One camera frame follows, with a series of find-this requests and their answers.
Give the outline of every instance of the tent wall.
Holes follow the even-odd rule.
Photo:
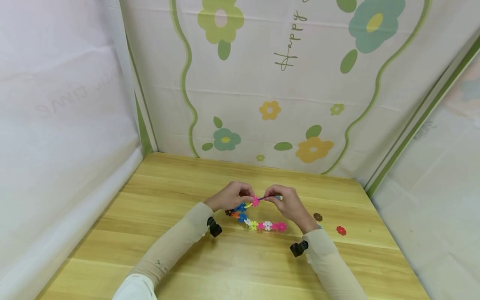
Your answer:
[[[432,299],[478,298],[479,149],[477,56],[373,195]]]
[[[121,1],[158,149],[374,182],[480,2],[341,2]]]
[[[142,159],[101,1],[3,1],[0,299],[33,299]]]

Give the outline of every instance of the plastic flower toy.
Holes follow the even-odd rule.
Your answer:
[[[258,223],[256,221],[250,222],[250,230],[257,230]]]
[[[265,230],[266,230],[266,231],[272,230],[272,222],[270,222],[270,221],[265,221],[265,222],[264,222],[264,226],[265,226]]]
[[[283,222],[280,223],[272,223],[270,221],[265,221],[262,223],[259,223],[257,221],[252,221],[247,217],[247,214],[245,213],[247,208],[250,206],[257,207],[260,204],[260,200],[262,198],[258,199],[257,197],[253,198],[252,203],[244,203],[240,204],[239,206],[235,207],[234,209],[229,209],[225,211],[225,214],[227,216],[232,216],[236,218],[240,223],[245,223],[250,230],[257,231],[257,230],[265,230],[265,231],[272,231],[276,230],[279,232],[285,232],[287,230],[287,225]]]
[[[286,225],[285,223],[281,223],[281,222],[280,222],[280,223],[278,223],[277,226],[278,226],[278,227],[277,227],[277,228],[278,228],[278,231],[280,231],[280,232],[285,232],[285,230],[287,230],[287,225]]]

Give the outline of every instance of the teal flower print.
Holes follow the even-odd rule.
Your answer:
[[[240,136],[227,128],[220,128],[215,131],[213,138],[215,139],[213,145],[219,151],[232,151],[235,149],[235,146],[241,142]]]
[[[358,51],[370,53],[393,37],[398,30],[398,17],[405,9],[405,0],[365,0],[355,10],[348,29],[355,38]]]

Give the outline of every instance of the green wavy border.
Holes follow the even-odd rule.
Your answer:
[[[347,152],[348,145],[350,143],[350,139],[348,137],[350,130],[370,112],[370,109],[372,109],[373,105],[375,104],[375,101],[377,100],[377,96],[380,92],[380,81],[382,79],[382,75],[385,69],[394,59],[396,59],[407,48],[407,46],[411,43],[411,41],[417,35],[418,31],[420,31],[421,27],[423,26],[423,23],[425,22],[425,19],[427,17],[431,4],[432,4],[432,0],[424,0],[423,10],[420,15],[420,19],[417,25],[415,26],[415,28],[413,29],[412,33],[410,34],[408,39],[405,41],[405,43],[403,43],[403,45],[389,59],[387,59],[387,61],[380,67],[380,70],[378,71],[377,77],[375,79],[375,91],[373,93],[372,99],[370,100],[370,103],[368,104],[364,112],[347,127],[347,130],[345,131],[345,147],[343,148],[342,153],[340,153],[340,156],[337,158],[335,163],[327,171],[323,172],[322,174],[328,174],[330,171],[335,169],[335,167],[337,167],[337,165],[341,162],[343,155],[345,155],[345,153]]]
[[[185,104],[187,104],[187,106],[190,108],[190,110],[192,110],[192,113],[193,113],[193,122],[190,124],[190,128],[188,130],[188,141],[190,143],[190,149],[193,155],[199,158],[197,150],[195,150],[195,146],[193,145],[193,128],[197,124],[198,113],[195,107],[193,107],[192,103],[188,99],[187,88],[186,88],[187,73],[192,64],[192,49],[190,48],[190,44],[188,43],[187,38],[185,37],[185,34],[183,33],[180,27],[176,0],[170,0],[170,14],[172,17],[173,24],[175,25],[175,31],[179,35],[179,38],[182,40],[183,45],[185,46],[185,50],[187,51],[187,61],[185,62],[185,66],[183,67],[183,70],[180,76],[180,89],[183,94],[183,99],[185,100]]]

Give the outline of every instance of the wooden table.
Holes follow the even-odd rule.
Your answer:
[[[232,180],[250,183],[257,195],[274,183],[295,187],[308,211],[323,216],[320,224],[370,299],[428,299],[356,181],[161,153],[143,161],[38,299],[111,299],[158,237]],[[248,213],[285,221],[271,203]],[[285,233],[255,232],[223,212],[215,218],[223,233],[207,233],[187,252],[162,281],[160,299],[326,299],[305,255],[289,250],[301,241],[293,223]]]

